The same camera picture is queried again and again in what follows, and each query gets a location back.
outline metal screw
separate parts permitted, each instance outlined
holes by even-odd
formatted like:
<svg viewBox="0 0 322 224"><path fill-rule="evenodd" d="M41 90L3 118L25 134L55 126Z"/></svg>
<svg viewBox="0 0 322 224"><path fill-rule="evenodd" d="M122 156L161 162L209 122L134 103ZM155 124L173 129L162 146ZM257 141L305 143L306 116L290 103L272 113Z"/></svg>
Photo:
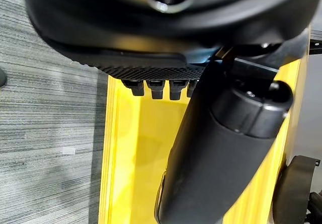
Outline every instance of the metal screw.
<svg viewBox="0 0 322 224"><path fill-rule="evenodd" d="M262 44L262 48L267 48L270 44L269 43L264 43Z"/></svg>
<svg viewBox="0 0 322 224"><path fill-rule="evenodd" d="M278 83L271 83L270 85L270 90L274 89L274 90L278 90L280 88L280 85Z"/></svg>
<svg viewBox="0 0 322 224"><path fill-rule="evenodd" d="M252 93L251 91L246 92L246 94L249 95L250 97L255 97L255 94Z"/></svg>

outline yellow frame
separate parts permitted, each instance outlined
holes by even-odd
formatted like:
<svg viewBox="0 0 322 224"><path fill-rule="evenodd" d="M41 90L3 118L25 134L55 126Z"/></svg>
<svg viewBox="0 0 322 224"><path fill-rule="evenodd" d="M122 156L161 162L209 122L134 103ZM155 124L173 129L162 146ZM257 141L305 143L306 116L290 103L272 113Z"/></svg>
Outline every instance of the yellow frame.
<svg viewBox="0 0 322 224"><path fill-rule="evenodd" d="M303 95L307 58L283 66L276 79L287 82L295 102L280 133L247 189L224 216L224 224L266 224L274 187L291 152ZM100 224L155 224L154 201L168 154L189 99L152 100L149 90L134 97L109 78L100 198Z"/></svg>

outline black grip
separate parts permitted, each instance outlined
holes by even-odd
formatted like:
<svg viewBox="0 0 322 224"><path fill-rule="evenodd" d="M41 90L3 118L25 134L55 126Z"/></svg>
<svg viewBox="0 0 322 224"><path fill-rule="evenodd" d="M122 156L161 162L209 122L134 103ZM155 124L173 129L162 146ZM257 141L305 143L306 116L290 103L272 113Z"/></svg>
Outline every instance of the black grip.
<svg viewBox="0 0 322 224"><path fill-rule="evenodd" d="M264 93L257 89L247 96L243 86L231 84L219 65L206 69L168 159L156 213L159 223L213 224L253 178L291 106L292 91L284 85L277 91L268 86ZM287 95L278 98L281 90ZM259 130L257 125L265 128L265 120L274 127Z"/></svg>

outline dark gray floor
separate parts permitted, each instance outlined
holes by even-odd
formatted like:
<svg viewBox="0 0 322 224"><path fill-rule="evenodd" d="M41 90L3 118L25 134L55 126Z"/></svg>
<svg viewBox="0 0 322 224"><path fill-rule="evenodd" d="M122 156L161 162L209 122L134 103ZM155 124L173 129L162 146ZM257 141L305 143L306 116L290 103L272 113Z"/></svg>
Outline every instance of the dark gray floor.
<svg viewBox="0 0 322 224"><path fill-rule="evenodd" d="M107 76L45 45L0 0L0 223L96 223Z"/></svg>

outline black rubber foot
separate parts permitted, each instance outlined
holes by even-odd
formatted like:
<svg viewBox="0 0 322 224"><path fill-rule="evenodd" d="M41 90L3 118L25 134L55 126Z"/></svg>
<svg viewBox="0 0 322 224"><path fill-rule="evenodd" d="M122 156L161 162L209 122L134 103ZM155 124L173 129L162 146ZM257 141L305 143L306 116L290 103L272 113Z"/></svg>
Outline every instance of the black rubber foot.
<svg viewBox="0 0 322 224"><path fill-rule="evenodd" d="M3 87L7 83L6 73L0 69L0 87Z"/></svg>

